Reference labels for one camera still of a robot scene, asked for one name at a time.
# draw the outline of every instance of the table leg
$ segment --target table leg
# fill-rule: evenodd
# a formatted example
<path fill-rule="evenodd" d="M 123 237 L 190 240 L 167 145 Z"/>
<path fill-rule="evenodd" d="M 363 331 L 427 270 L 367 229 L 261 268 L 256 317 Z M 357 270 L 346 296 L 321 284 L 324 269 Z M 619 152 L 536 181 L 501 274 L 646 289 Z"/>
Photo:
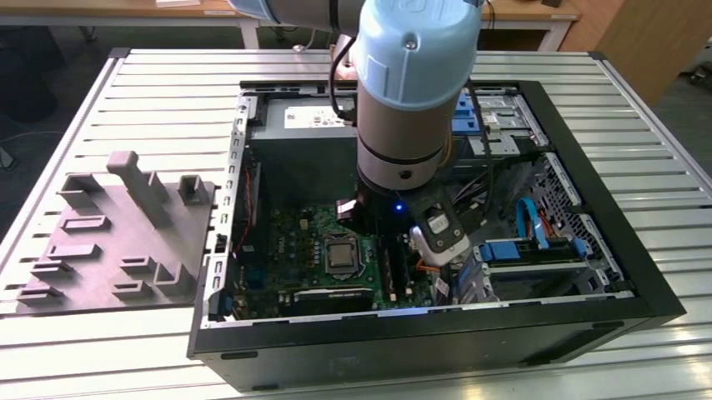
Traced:
<path fill-rule="evenodd" d="M 82 32 L 82 36 L 85 37 L 85 41 L 87 43 L 97 40 L 95 31 L 97 27 L 79 27 L 79 32 Z"/>
<path fill-rule="evenodd" d="M 544 35 L 543 44 L 539 46 L 540 52 L 558 52 L 559 47 L 567 37 L 571 28 L 571 21 L 556 21 Z"/>
<path fill-rule="evenodd" d="M 241 31 L 244 31 L 245 48 L 258 49 L 260 39 L 257 38 L 257 29 L 260 28 L 260 22 L 256 19 L 244 19 L 240 22 Z"/>

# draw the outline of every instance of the robotic arm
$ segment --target robotic arm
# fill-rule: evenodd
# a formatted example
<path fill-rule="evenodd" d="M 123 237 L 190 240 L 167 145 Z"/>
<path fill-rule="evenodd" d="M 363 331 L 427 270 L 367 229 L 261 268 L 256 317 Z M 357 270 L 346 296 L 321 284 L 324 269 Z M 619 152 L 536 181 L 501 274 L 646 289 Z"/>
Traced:
<path fill-rule="evenodd" d="M 380 188 L 433 178 L 476 62 L 483 0 L 230 0 L 241 13 L 359 37 L 359 168 Z"/>
<path fill-rule="evenodd" d="M 360 230 L 353 223 L 360 220 L 357 207 L 387 215 L 379 210 L 404 201 L 419 252 L 429 265 L 445 265 L 469 251 L 469 239 L 433 177 L 448 153 L 456 103 L 476 62 L 484 0 L 230 2 L 252 17 L 353 37 L 340 56 L 352 51 L 359 74 L 353 123 L 359 172 L 368 188 L 357 200 L 337 202 L 337 220 Z M 330 74 L 332 106 L 348 119 L 333 96 L 337 63 L 338 59 Z M 385 225 L 399 232 L 399 221 Z"/>

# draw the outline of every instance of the wooden cabinet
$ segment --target wooden cabinet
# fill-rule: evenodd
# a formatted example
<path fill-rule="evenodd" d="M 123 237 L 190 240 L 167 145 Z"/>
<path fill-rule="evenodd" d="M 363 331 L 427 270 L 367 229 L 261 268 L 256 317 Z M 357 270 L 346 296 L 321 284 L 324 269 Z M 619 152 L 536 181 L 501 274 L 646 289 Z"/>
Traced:
<path fill-rule="evenodd" d="M 603 52 L 643 100 L 655 104 L 712 36 L 712 1 L 570 1 L 583 16 L 560 51 Z"/>

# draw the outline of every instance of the floor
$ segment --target floor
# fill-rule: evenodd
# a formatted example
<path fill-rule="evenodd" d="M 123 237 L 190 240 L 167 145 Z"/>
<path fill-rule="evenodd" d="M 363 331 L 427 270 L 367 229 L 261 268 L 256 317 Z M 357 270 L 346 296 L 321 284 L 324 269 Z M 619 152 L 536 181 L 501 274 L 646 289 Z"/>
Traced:
<path fill-rule="evenodd" d="M 67 63 L 46 76 L 59 107 L 42 122 L 18 124 L 0 114 L 0 141 L 26 132 L 63 132 L 90 90 L 113 48 L 242 48 L 240 31 L 232 27 L 101 27 L 98 40 L 86 43 L 75 27 L 53 28 Z M 276 32 L 261 29 L 266 48 L 292 48 L 310 40 L 310 30 Z M 334 37 L 320 34 L 314 48 L 326 48 Z M 712 174 L 712 139 L 707 138 L 712 123 L 712 87 L 694 87 L 686 78 L 671 86 L 655 111 L 706 171 Z M 3 148 L 19 160 L 13 172 L 0 172 L 0 239 L 5 237 L 23 201 L 59 142 L 57 133 L 29 135 Z"/>

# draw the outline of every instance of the black cable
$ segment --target black cable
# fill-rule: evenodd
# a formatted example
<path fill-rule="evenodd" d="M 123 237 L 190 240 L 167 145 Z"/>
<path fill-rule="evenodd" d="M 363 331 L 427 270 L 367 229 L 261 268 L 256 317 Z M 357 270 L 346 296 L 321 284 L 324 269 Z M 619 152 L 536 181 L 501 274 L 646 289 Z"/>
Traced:
<path fill-rule="evenodd" d="M 309 50 L 312 48 L 312 45 L 314 45 L 314 40 L 317 39 L 317 30 L 316 29 L 312 29 L 312 37 L 310 37 L 310 42 L 308 43 L 308 45 L 304 47 L 305 50 Z"/>
<path fill-rule="evenodd" d="M 338 7 L 340 7 L 340 0 L 330 0 L 330 26 L 332 26 L 332 32 L 341 33 L 342 27 L 340 26 L 340 20 L 338 20 Z"/>
<path fill-rule="evenodd" d="M 489 29 L 495 29 L 495 24 L 497 22 L 497 15 L 496 15 L 496 12 L 495 12 L 495 6 L 492 5 L 492 1 L 491 0 L 485 0 L 485 2 L 488 2 L 488 5 L 489 5 Z"/>
<path fill-rule="evenodd" d="M 337 78 L 337 68 L 338 64 L 342 62 L 344 57 L 346 56 L 346 53 L 352 49 L 352 46 L 354 46 L 354 43 L 357 42 L 357 37 L 353 37 L 349 40 L 349 43 L 346 43 L 346 46 L 344 46 L 342 51 L 337 54 L 337 58 L 334 58 L 334 61 L 332 62 L 332 69 L 330 69 L 330 103 L 332 103 L 332 109 L 334 110 L 334 114 L 337 117 L 340 117 L 344 121 L 348 121 L 353 123 L 354 121 L 349 118 L 349 114 L 340 110 L 337 105 L 337 98 L 334 97 L 334 80 Z"/>
<path fill-rule="evenodd" d="M 480 125 L 480 132 L 483 133 L 483 145 L 485 147 L 485 162 L 488 163 L 488 198 L 485 200 L 484 212 L 488 213 L 489 206 L 492 205 L 492 191 L 495 190 L 495 163 L 492 162 L 492 147 L 489 146 L 489 126 L 485 125 L 485 121 L 483 120 L 483 109 L 480 108 L 480 102 L 477 101 L 476 85 L 469 78 L 467 86 L 477 124 Z"/>
<path fill-rule="evenodd" d="M 513 167 L 519 163 L 525 163 L 525 162 L 527 163 L 533 163 L 533 162 L 536 162 L 539 157 L 542 157 L 546 153 L 550 153 L 551 151 L 552 151 L 552 149 L 550 149 L 550 148 L 539 147 L 536 150 L 533 150 L 531 152 L 527 152 L 525 154 L 520 154 L 519 156 L 508 157 L 504 160 L 501 160 L 496 164 L 496 166 L 493 168 L 495 169 L 495 172 L 493 172 L 493 175 L 495 175 L 495 179 L 493 180 L 495 180 L 495 182 L 497 181 L 497 178 L 500 177 L 500 175 L 503 175 L 503 172 L 509 167 Z M 487 174 L 488 174 L 488 172 L 485 172 L 479 177 L 476 177 L 472 181 L 469 181 L 465 184 L 465 186 L 463 188 L 467 188 L 468 186 L 475 186 L 475 184 L 485 177 Z M 453 198 L 453 204 L 457 205 L 463 201 L 469 200 L 472 198 L 476 198 L 483 193 L 485 193 L 485 189 L 487 189 L 487 186 L 483 185 L 483 184 L 480 186 L 476 186 L 476 187 L 468 187 L 468 190 L 461 191 L 457 194 L 457 196 Z"/>
<path fill-rule="evenodd" d="M 268 27 L 268 28 L 270 28 L 270 31 L 276 33 L 277 41 L 278 41 L 278 42 L 288 42 L 292 46 L 294 46 L 294 45 L 297 44 L 297 43 L 294 43 L 294 41 L 293 41 L 289 37 L 286 37 L 286 36 L 284 35 L 284 32 L 281 32 L 280 30 L 277 30 L 276 27 Z"/>

